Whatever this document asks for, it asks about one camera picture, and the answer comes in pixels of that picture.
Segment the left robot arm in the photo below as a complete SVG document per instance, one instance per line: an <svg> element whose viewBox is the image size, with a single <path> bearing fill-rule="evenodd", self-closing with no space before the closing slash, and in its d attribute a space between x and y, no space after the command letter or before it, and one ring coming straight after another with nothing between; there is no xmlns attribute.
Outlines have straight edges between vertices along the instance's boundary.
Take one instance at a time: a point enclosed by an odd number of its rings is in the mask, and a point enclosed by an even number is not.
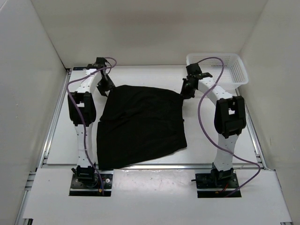
<svg viewBox="0 0 300 225"><path fill-rule="evenodd" d="M92 149L92 128L97 115L93 93L98 88L100 94L105 95L114 87L107 72L112 68L113 66L97 68L95 65L89 65L84 77L69 81L67 84L69 117L75 127L78 147L74 173L78 181L88 188L104 189Z"/></svg>

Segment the black shorts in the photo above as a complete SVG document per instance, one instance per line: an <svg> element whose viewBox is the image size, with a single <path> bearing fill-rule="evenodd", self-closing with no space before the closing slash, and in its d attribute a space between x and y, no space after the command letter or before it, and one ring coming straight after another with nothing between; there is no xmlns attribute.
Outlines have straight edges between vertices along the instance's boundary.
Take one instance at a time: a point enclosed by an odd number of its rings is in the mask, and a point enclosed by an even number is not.
<svg viewBox="0 0 300 225"><path fill-rule="evenodd" d="M119 169L186 148L183 100L154 87L112 89L97 124L99 169Z"/></svg>

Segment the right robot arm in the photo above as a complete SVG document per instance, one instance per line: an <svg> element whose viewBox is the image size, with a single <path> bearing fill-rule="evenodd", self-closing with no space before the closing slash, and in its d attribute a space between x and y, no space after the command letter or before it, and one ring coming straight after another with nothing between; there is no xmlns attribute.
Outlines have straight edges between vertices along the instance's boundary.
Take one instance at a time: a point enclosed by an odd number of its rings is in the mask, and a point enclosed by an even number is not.
<svg viewBox="0 0 300 225"><path fill-rule="evenodd" d="M211 77L199 75L183 79L180 95L184 99L203 93L215 106L214 127L218 133L217 154L212 164L210 181L215 187L222 187L233 177L233 155L239 135L246 126L245 101L216 85Z"/></svg>

